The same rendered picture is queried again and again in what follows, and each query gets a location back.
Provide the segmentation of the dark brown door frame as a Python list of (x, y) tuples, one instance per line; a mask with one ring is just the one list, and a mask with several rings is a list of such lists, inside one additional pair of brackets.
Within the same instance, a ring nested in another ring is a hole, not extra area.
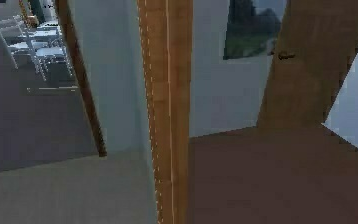
[(59, 17), (59, 25), (64, 34), (64, 40), (69, 51), (70, 60), (75, 71), (76, 81), (82, 97), (84, 110), (86, 112), (91, 127), (92, 136), (99, 157), (106, 157), (107, 150), (103, 139), (100, 122), (90, 88), (83, 56), (78, 43), (75, 24), (72, 19), (68, 0), (54, 0), (56, 12)]

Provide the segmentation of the white dining table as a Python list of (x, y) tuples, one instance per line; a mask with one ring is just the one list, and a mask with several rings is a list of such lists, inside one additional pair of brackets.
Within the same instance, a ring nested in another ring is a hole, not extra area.
[(33, 37), (39, 40), (52, 42), (62, 37), (62, 31), (59, 22), (56, 20), (40, 24), (34, 31)]

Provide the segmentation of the brown wooden room door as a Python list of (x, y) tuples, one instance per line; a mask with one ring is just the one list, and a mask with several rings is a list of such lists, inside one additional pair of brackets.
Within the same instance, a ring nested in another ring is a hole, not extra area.
[(287, 0), (257, 126), (323, 123), (357, 53), (358, 0)]

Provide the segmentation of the white slatted chair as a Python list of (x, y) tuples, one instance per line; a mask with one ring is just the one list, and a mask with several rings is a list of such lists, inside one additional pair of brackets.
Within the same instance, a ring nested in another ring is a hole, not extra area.
[(53, 40), (52, 42), (49, 42), (46, 47), (40, 47), (39, 49), (35, 48), (35, 38), (33, 37), (33, 33), (30, 33), (29, 29), (24, 30), (24, 36), (36, 71), (41, 74), (44, 81), (47, 80), (46, 72), (48, 72), (48, 64), (64, 62), (69, 75), (73, 75), (73, 67), (70, 62), (67, 47), (63, 41), (63, 35), (59, 40)]
[(0, 39), (15, 69), (16, 56), (29, 55), (29, 47), (23, 34), (24, 22), (19, 15), (0, 20)]

